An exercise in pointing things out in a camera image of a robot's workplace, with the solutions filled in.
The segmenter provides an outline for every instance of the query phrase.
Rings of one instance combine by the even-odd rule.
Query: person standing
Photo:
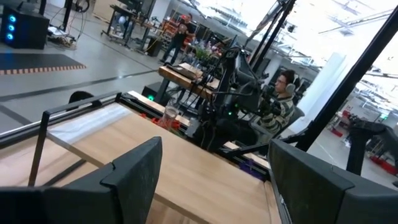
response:
[[[171,64],[174,64],[175,59],[177,59],[178,53],[180,52],[180,49],[184,43],[184,40],[187,37],[195,36],[195,30],[191,24],[191,20],[192,20],[192,14],[188,13],[188,15],[186,15],[183,18],[183,21],[178,24],[177,30],[174,33],[174,36],[172,38],[169,47],[167,47],[167,50],[164,53],[163,58],[159,60],[161,63],[166,62],[170,52],[174,49],[174,54],[170,62]]]

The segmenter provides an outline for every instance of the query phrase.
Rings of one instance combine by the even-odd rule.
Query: blue led light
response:
[[[17,21],[17,18],[16,18],[15,16],[13,16],[13,15],[10,15],[10,16],[8,17],[8,20],[10,20],[10,22],[16,22],[16,21]]]
[[[12,34],[7,34],[7,40],[13,40],[14,36]]]
[[[12,32],[15,30],[15,27],[13,25],[8,25],[8,30]]]

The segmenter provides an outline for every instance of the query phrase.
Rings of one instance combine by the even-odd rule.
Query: black floor mat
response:
[[[0,75],[86,68],[63,54],[0,54]]]

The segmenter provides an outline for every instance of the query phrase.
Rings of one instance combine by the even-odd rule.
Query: concrete floor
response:
[[[48,5],[45,15],[52,18],[57,11],[56,7]],[[52,23],[58,25],[62,19],[61,12],[54,17]],[[84,70],[1,76],[0,133],[38,121],[43,111],[66,104],[68,97],[77,90],[85,90],[94,95],[111,91],[141,92],[145,85],[162,80],[157,72],[151,72],[159,67],[157,58],[127,50],[119,44],[108,41],[105,35],[100,36],[101,30],[107,28],[107,24],[90,15],[87,19],[76,50],[60,50],[52,45],[48,45],[43,51],[14,50],[0,45],[0,52],[65,54],[87,66]],[[80,27],[81,19],[78,16],[73,20],[71,34],[77,37]],[[136,28],[136,35],[142,36],[140,31],[143,32],[143,30]],[[90,84],[92,81],[141,72],[148,73],[95,85]],[[42,90],[52,91],[41,94]],[[289,130],[286,130],[284,135],[288,134],[290,134]],[[309,153],[344,169],[348,151],[349,149],[338,137],[324,130],[310,148]],[[396,188],[391,182],[398,180],[397,177],[388,174],[368,159],[364,160],[363,177],[392,189]]]

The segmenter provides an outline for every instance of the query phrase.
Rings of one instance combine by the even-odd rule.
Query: striped sweater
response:
[[[271,134],[276,134],[284,128],[294,113],[292,97],[278,98],[277,101],[280,103],[280,115],[270,113],[260,119],[260,125]]]

